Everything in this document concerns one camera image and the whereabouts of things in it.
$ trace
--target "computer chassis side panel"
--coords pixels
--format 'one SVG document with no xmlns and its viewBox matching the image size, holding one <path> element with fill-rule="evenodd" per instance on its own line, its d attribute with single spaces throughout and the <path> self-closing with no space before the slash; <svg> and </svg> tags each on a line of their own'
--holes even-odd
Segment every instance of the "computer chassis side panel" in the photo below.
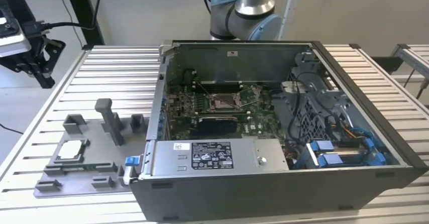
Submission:
<svg viewBox="0 0 429 224">
<path fill-rule="evenodd" d="M 359 209 L 420 175 L 412 168 L 325 169 L 139 180 L 131 190 L 147 220 L 207 220 Z"/>
<path fill-rule="evenodd" d="M 424 174 L 428 171 L 428 166 L 418 157 L 417 153 L 410 148 L 409 144 L 405 142 L 402 136 L 394 130 L 392 124 L 378 111 L 377 107 L 364 94 L 362 90 L 358 88 L 357 84 L 354 83 L 353 79 L 339 66 L 338 62 L 335 61 L 334 57 L 329 54 L 325 46 L 321 42 L 311 42 L 314 49 L 321 54 L 326 64 L 334 71 L 335 76 L 339 78 L 342 84 L 347 88 L 351 97 L 358 102 L 358 105 L 362 107 L 365 113 L 368 114 L 370 120 L 376 124 L 378 130 L 381 131 L 384 137 L 388 139 L 389 143 L 394 147 L 396 151 L 398 152 L 401 158 L 408 163 L 408 165 L 418 168 L 421 173 Z"/>
</svg>

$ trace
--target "orange wire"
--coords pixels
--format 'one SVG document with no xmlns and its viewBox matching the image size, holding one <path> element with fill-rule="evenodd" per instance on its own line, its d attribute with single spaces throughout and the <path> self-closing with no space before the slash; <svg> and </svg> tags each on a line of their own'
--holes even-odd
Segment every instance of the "orange wire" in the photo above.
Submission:
<svg viewBox="0 0 429 224">
<path fill-rule="evenodd" d="M 355 136 L 345 127 L 342 127 L 342 128 L 343 128 L 343 130 L 347 132 L 347 134 L 349 134 L 351 137 L 357 138 L 357 136 Z"/>
</svg>

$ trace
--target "white label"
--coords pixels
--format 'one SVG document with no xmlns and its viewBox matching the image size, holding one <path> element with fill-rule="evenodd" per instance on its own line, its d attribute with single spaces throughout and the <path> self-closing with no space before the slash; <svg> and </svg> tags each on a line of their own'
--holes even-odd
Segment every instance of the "white label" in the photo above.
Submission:
<svg viewBox="0 0 429 224">
<path fill-rule="evenodd" d="M 239 52 L 238 51 L 229 51 L 227 52 L 227 57 L 238 57 Z"/>
<path fill-rule="evenodd" d="M 190 143 L 174 143 L 174 150 L 190 150 Z"/>
</svg>

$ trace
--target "motherboard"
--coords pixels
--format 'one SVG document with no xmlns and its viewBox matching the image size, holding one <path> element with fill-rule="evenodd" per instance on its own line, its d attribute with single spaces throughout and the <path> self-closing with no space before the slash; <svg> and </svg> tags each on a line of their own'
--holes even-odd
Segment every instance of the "motherboard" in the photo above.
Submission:
<svg viewBox="0 0 429 224">
<path fill-rule="evenodd" d="M 176 86 L 167 95 L 171 140 L 285 139 L 270 91 L 259 83 Z"/>
</svg>

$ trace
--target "power supply label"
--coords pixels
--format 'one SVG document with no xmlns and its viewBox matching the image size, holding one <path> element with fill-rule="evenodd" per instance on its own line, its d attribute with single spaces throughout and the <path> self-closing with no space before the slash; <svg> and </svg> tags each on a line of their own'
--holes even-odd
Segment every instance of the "power supply label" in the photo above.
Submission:
<svg viewBox="0 0 429 224">
<path fill-rule="evenodd" d="M 230 142 L 192 143 L 192 169 L 234 169 Z"/>
</svg>

